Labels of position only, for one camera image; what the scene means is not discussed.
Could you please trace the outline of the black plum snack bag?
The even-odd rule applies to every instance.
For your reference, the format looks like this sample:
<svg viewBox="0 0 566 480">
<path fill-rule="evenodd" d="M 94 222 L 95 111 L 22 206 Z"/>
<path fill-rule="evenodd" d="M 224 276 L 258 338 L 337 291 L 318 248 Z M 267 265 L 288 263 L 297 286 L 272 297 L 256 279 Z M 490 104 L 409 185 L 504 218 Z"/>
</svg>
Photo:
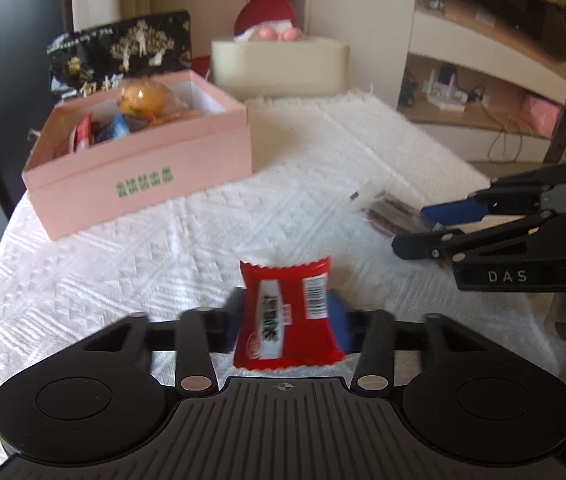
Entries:
<svg viewBox="0 0 566 480">
<path fill-rule="evenodd" d="M 48 45 L 46 56 L 57 102 L 114 89 L 129 78 L 188 70 L 191 15 L 185 10 L 149 14 L 67 32 Z"/>
</svg>

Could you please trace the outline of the bun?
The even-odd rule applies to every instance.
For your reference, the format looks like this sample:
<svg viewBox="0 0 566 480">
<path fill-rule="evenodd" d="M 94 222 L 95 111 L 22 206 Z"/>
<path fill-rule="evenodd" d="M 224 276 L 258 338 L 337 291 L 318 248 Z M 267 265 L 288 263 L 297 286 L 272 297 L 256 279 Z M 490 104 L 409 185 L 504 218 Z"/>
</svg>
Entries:
<svg viewBox="0 0 566 480">
<path fill-rule="evenodd" d="M 122 114 L 144 119 L 157 119 L 190 109 L 190 105 L 169 87 L 149 78 L 126 80 L 120 87 L 117 106 Z"/>
</svg>

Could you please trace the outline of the long red snack packet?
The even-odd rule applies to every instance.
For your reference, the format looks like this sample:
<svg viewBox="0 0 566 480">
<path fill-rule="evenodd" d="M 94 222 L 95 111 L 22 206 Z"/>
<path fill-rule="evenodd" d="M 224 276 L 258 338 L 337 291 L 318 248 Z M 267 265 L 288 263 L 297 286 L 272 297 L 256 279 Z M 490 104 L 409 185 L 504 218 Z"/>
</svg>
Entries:
<svg viewBox="0 0 566 480">
<path fill-rule="evenodd" d="M 80 122 L 77 123 L 77 126 L 74 127 L 69 138 L 69 148 L 71 153 L 84 151 L 92 145 L 92 126 L 93 120 L 91 114 L 84 116 Z"/>
</svg>

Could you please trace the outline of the blue seaweed snack packet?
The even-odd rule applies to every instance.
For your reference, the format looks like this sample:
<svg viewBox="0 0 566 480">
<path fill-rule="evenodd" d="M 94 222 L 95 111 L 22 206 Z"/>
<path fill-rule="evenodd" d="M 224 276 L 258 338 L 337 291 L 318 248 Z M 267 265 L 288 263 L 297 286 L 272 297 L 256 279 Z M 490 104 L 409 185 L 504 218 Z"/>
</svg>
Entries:
<svg viewBox="0 0 566 480">
<path fill-rule="evenodd" d="M 123 138 L 130 133 L 130 128 L 123 114 L 98 122 L 94 128 L 94 143 Z"/>
</svg>

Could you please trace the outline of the small red snack packet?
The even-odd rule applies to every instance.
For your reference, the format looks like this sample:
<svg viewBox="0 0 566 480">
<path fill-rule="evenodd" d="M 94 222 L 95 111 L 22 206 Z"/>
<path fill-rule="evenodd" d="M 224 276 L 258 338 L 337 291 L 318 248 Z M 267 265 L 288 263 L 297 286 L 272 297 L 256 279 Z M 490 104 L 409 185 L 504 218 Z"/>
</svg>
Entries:
<svg viewBox="0 0 566 480">
<path fill-rule="evenodd" d="M 243 261 L 240 269 L 245 310 L 235 367 L 284 370 L 329 366 L 345 358 L 330 324 L 329 258 L 284 268 Z"/>
</svg>

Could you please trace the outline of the white shelf unit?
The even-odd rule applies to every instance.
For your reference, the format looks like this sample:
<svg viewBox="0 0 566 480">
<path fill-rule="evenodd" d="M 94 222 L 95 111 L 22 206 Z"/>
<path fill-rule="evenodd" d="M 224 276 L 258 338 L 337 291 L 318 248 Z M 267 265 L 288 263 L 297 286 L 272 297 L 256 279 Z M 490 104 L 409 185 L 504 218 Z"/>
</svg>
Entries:
<svg viewBox="0 0 566 480">
<path fill-rule="evenodd" d="M 468 94 L 462 114 L 428 104 L 431 70 L 456 70 Z M 566 60 L 480 6 L 464 0 L 415 0 L 405 71 L 419 84 L 399 110 L 454 153 L 473 162 L 540 162 L 550 139 L 518 116 L 526 94 L 566 105 Z"/>
</svg>

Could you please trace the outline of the white wifi router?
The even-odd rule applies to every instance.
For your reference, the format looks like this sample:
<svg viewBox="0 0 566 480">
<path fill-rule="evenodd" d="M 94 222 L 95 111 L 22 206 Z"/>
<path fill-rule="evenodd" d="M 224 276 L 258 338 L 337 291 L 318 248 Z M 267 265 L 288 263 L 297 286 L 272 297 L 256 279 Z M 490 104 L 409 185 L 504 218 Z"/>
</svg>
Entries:
<svg viewBox="0 0 566 480">
<path fill-rule="evenodd" d="M 428 104 L 442 112 L 462 114 L 466 111 L 468 94 L 457 86 L 456 70 L 431 70 L 422 90 Z"/>
</svg>

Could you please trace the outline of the pink box on shelf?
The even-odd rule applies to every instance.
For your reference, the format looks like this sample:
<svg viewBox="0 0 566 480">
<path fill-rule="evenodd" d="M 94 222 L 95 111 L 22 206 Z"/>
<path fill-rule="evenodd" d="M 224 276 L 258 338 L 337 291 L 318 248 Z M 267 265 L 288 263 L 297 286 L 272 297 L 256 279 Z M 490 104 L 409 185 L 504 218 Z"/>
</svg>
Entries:
<svg viewBox="0 0 566 480">
<path fill-rule="evenodd" d="M 526 94 L 522 101 L 520 116 L 544 138 L 550 139 L 558 121 L 560 106 L 536 94 Z"/>
</svg>

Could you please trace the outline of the red round lid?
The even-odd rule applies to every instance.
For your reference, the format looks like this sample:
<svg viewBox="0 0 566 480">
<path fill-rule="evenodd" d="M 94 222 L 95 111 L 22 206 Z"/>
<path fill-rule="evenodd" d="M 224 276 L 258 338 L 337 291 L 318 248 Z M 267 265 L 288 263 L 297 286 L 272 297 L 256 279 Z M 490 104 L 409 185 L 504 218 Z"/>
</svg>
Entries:
<svg viewBox="0 0 566 480">
<path fill-rule="evenodd" d="M 296 12 L 289 0 L 251 0 L 240 10 L 234 22 L 234 35 L 267 21 L 290 21 L 296 24 Z"/>
</svg>

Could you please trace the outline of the red quail egg pouch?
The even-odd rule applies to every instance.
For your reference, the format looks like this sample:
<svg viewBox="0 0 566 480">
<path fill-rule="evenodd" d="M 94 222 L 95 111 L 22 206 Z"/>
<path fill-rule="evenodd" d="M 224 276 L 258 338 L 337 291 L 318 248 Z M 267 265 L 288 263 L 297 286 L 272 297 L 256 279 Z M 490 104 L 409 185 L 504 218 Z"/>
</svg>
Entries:
<svg viewBox="0 0 566 480">
<path fill-rule="evenodd" d="M 157 127 L 160 125 L 171 124 L 172 122 L 179 122 L 180 120 L 187 120 L 204 116 L 201 110 L 182 110 L 182 112 L 174 112 L 161 117 L 155 117 L 150 120 L 147 125 L 149 127 Z"/>
</svg>

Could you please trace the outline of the sesame bar clear packet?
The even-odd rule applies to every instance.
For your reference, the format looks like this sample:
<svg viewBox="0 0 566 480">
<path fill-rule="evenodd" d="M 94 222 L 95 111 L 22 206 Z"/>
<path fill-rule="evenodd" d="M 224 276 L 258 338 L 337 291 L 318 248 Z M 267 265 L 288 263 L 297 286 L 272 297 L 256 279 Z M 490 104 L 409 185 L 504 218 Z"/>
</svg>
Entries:
<svg viewBox="0 0 566 480">
<path fill-rule="evenodd" d="M 443 229 L 441 224 L 422 217 L 419 209 L 371 182 L 349 195 L 348 209 L 359 220 L 388 237 Z"/>
</svg>

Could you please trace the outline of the cream tissue box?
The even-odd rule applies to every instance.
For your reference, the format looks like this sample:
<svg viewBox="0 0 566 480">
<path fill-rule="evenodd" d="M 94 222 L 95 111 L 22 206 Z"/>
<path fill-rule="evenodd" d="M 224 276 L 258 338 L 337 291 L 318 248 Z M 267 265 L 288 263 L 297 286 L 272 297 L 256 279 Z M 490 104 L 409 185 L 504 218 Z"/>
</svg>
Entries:
<svg viewBox="0 0 566 480">
<path fill-rule="evenodd" d="M 211 45 L 213 83 L 239 101 L 334 96 L 348 88 L 348 67 L 349 47 L 330 38 Z"/>
</svg>

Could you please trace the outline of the pink cardboard box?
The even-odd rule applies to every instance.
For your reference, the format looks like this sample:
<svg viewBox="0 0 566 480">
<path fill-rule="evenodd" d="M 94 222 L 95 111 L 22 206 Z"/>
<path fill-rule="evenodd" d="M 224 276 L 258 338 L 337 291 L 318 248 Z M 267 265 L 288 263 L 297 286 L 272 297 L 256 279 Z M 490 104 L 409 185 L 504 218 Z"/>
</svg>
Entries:
<svg viewBox="0 0 566 480">
<path fill-rule="evenodd" d="M 34 211 L 53 240 L 253 170 L 247 108 L 191 70 L 157 77 L 198 116 L 59 154 L 86 116 L 114 116 L 119 89 L 53 108 L 22 172 Z"/>
</svg>

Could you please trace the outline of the white textured tablecloth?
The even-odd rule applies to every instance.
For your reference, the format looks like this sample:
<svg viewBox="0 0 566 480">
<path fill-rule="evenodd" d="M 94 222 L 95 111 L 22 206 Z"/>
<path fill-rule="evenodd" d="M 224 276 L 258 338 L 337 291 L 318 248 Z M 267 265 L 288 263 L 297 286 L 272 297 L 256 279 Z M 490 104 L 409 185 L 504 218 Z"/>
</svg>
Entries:
<svg viewBox="0 0 566 480">
<path fill-rule="evenodd" d="M 171 320 L 219 307 L 240 265 L 332 261 L 331 284 L 359 309 L 406 321 L 442 312 L 551 373 L 566 342 L 540 297 L 460 292 L 432 261 L 405 262 L 351 208 L 359 190 L 413 207 L 448 202 L 487 180 L 368 93 L 248 103 L 252 176 L 50 240 L 23 198 L 0 243 L 0 385 L 134 312 Z M 5 454 L 0 445 L 0 463 Z"/>
</svg>

